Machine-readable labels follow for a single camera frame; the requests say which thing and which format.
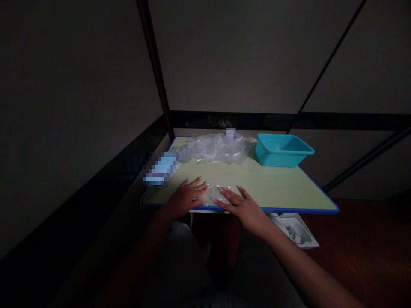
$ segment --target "person's left hand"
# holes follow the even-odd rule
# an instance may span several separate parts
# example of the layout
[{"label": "person's left hand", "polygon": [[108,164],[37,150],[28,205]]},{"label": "person's left hand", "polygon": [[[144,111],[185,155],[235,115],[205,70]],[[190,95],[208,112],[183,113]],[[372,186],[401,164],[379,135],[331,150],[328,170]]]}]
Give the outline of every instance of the person's left hand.
[{"label": "person's left hand", "polygon": [[180,184],[176,191],[171,195],[166,204],[160,209],[164,218],[173,222],[189,210],[194,209],[200,205],[204,205],[202,200],[193,200],[205,194],[208,190],[207,182],[196,186],[201,180],[201,176],[188,183],[188,179]]}]

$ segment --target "hand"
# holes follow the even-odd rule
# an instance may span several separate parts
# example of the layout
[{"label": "hand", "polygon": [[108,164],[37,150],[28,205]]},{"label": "hand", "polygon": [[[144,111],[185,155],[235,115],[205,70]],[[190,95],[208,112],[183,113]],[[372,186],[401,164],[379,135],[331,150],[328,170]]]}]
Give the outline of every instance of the hand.
[{"label": "hand", "polygon": [[231,204],[226,204],[218,200],[213,201],[223,210],[237,216],[244,228],[248,231],[260,238],[264,238],[264,236],[269,233],[273,222],[243,187],[240,187],[240,190],[245,198],[228,189],[220,190]]},{"label": "hand", "polygon": [[204,205],[202,200],[193,200],[205,194],[208,190],[207,182],[196,186],[201,180],[201,176],[187,184],[188,179],[180,184],[171,195],[166,204],[160,209],[163,216],[170,222],[188,213],[200,205]]}]

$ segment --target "blue plastic tub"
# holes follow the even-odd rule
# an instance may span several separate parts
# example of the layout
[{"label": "blue plastic tub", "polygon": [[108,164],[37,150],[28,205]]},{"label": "blue plastic tub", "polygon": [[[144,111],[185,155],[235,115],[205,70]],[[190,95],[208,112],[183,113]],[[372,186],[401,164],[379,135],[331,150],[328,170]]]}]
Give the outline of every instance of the blue plastic tub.
[{"label": "blue plastic tub", "polygon": [[256,156],[263,166],[295,168],[314,149],[293,135],[258,134]]}]

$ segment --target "forearm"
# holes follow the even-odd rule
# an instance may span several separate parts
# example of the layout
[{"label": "forearm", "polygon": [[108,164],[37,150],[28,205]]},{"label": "forearm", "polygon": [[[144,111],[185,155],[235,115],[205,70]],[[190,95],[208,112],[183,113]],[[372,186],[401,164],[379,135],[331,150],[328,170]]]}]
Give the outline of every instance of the forearm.
[{"label": "forearm", "polygon": [[268,227],[263,239],[280,260],[294,284],[316,307],[363,307],[275,224]]},{"label": "forearm", "polygon": [[151,265],[157,260],[171,221],[159,210],[146,232],[114,270],[93,306],[122,307],[144,285]]}]

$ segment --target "finger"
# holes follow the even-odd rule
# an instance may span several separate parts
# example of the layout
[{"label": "finger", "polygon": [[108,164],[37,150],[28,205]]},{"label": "finger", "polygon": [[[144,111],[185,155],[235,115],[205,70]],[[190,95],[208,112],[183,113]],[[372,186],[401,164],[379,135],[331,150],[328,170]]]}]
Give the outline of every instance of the finger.
[{"label": "finger", "polygon": [[192,190],[193,198],[198,198],[201,195],[204,195],[207,192],[207,190],[209,189],[209,187],[210,186],[206,186],[206,187],[204,187],[203,189],[200,189],[200,190]]},{"label": "finger", "polygon": [[229,189],[224,189],[224,191],[228,194],[230,194],[232,197],[236,198],[239,201],[244,201],[244,198],[241,197],[240,195],[237,195],[235,192],[229,190]]},{"label": "finger", "polygon": [[221,202],[216,199],[213,199],[213,202],[219,207],[221,207],[223,210],[226,210],[227,212],[230,212],[231,214],[237,215],[237,208],[235,206]]},{"label": "finger", "polygon": [[199,185],[199,186],[194,186],[191,189],[192,190],[202,190],[203,188],[205,188],[207,186],[207,181],[204,181],[203,184]]},{"label": "finger", "polygon": [[179,186],[179,188],[184,187],[188,182],[188,179],[185,179]]},{"label": "finger", "polygon": [[254,199],[250,196],[250,194],[247,193],[247,191],[244,189],[243,186],[240,186],[240,190],[241,190],[241,192],[244,194],[244,196],[245,196],[245,198],[246,198],[247,200],[254,200]]},{"label": "finger", "polygon": [[235,198],[234,196],[232,196],[232,195],[229,193],[228,190],[223,190],[223,191],[221,192],[221,194],[222,194],[224,197],[226,197],[226,199],[227,199],[230,203],[232,203],[232,204],[234,204],[234,205],[240,205],[241,200],[239,200],[239,199]]},{"label": "finger", "polygon": [[192,203],[191,203],[191,208],[195,208],[195,207],[198,207],[198,206],[201,206],[201,205],[205,205],[206,203],[203,201],[203,200],[194,200]]},{"label": "finger", "polygon": [[194,181],[192,181],[191,183],[189,183],[187,186],[188,186],[188,187],[196,186],[200,181],[201,181],[201,175],[200,175],[198,178],[196,178]]}]

